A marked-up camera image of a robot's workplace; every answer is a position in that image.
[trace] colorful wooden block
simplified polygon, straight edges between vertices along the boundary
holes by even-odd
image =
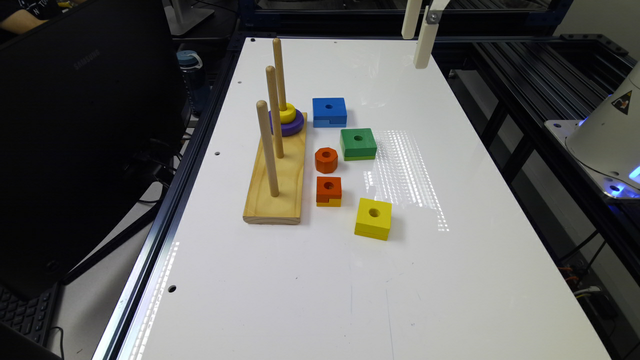
[[[284,110],[284,111],[280,110],[280,123],[288,124],[296,119],[296,115],[297,115],[296,108],[293,105],[287,103],[287,110]]]
[[[384,201],[360,199],[355,234],[387,240],[391,230],[391,204]]]
[[[344,98],[313,99],[313,127],[346,127],[347,107]]]
[[[329,199],[342,199],[342,183],[340,178],[318,176],[316,203],[328,203]]]
[[[314,120],[313,127],[345,127],[344,124],[332,124],[329,120]]]
[[[330,174],[338,167],[338,153],[332,148],[321,148],[316,151],[316,170]]]
[[[316,206],[319,206],[319,207],[341,207],[342,206],[342,199],[329,199],[329,202],[316,203]]]
[[[302,130],[302,128],[304,127],[305,122],[307,121],[306,118],[302,116],[300,110],[294,109],[294,114],[295,119],[293,121],[286,124],[282,122],[280,126],[280,128],[282,129],[282,136],[284,137],[293,136],[299,133],[300,130]],[[271,121],[271,111],[269,111],[269,121]],[[273,134],[273,124],[271,124],[271,133]]]
[[[345,161],[375,159],[378,151],[369,128],[340,130],[340,147]]]

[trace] orange block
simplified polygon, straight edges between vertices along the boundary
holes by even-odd
[[[330,174],[338,168],[338,153],[332,148],[322,148],[316,151],[316,170],[323,174]]]
[[[342,183],[339,177],[318,176],[316,203],[328,203],[329,199],[342,199]]]

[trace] white table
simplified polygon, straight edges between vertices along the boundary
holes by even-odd
[[[314,153],[339,151],[339,129],[310,122],[302,223],[269,226],[242,212],[273,55],[270,39],[245,43],[121,358],[609,358],[435,61],[413,68],[414,48],[283,40],[288,102],[311,120],[312,98],[344,97],[348,127],[372,128],[379,153],[340,156],[342,207],[318,208]],[[388,241],[353,234],[361,197],[393,203]]]

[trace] green block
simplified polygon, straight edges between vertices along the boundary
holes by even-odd
[[[345,156],[344,161],[353,161],[353,160],[373,160],[375,156]]]
[[[371,129],[340,130],[340,147],[345,160],[375,159],[378,147]]]

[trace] purple ring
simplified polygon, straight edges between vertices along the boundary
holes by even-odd
[[[271,123],[271,111],[269,111],[269,123]],[[299,133],[304,127],[304,116],[300,110],[296,110],[296,118],[288,124],[282,124],[282,136],[291,136]],[[271,133],[273,134],[273,124],[271,124]]]

